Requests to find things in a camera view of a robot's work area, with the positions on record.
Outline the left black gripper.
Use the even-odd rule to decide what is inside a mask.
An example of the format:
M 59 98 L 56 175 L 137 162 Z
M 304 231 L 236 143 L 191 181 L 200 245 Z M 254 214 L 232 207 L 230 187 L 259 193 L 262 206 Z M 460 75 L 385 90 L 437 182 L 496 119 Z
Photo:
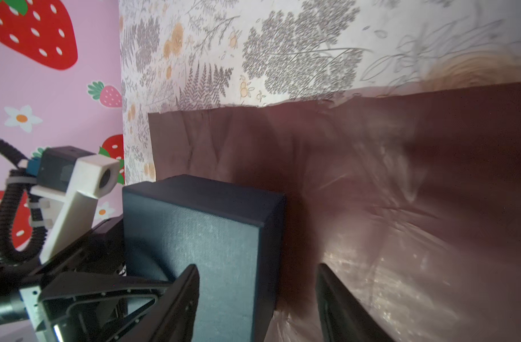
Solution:
M 42 341 L 118 341 L 171 285 L 114 275 L 123 264 L 122 215 L 100 222 L 46 264 L 0 263 L 0 325 L 38 323 L 39 312 Z

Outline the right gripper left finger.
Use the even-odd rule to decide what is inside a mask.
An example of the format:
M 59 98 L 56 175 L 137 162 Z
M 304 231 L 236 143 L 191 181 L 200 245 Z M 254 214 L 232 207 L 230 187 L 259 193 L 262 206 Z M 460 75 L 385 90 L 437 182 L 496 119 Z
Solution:
M 189 265 L 157 304 L 120 341 L 191 341 L 199 302 L 200 275 Z

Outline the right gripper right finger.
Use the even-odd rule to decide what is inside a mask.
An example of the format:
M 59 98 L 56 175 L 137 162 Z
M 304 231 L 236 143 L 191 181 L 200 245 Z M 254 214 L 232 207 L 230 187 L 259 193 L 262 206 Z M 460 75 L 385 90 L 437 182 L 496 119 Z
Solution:
M 324 263 L 317 266 L 315 291 L 325 341 L 394 342 Z

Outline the dark navy gift box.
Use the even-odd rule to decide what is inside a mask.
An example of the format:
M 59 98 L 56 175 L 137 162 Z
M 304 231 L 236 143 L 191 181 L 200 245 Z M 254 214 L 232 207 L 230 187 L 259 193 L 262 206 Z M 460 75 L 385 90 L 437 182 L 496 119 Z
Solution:
M 173 282 L 199 270 L 195 341 L 263 341 L 280 279 L 286 199 L 179 175 L 122 191 L 126 270 Z

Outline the dark red wrapping paper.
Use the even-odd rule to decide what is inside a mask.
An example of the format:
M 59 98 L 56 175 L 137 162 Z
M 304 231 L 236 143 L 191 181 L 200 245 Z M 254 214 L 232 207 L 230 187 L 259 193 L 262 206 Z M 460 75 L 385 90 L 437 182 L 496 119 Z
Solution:
M 521 83 L 148 116 L 156 176 L 287 195 L 268 341 L 326 263 L 397 341 L 521 341 Z

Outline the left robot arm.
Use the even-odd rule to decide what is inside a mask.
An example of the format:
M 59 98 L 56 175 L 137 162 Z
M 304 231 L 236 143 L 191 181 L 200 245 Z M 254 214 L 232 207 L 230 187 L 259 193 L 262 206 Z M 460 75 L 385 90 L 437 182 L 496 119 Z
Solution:
M 0 325 L 29 320 L 39 341 L 117 341 L 168 282 L 124 276 L 124 225 L 108 219 L 45 264 L 0 263 Z

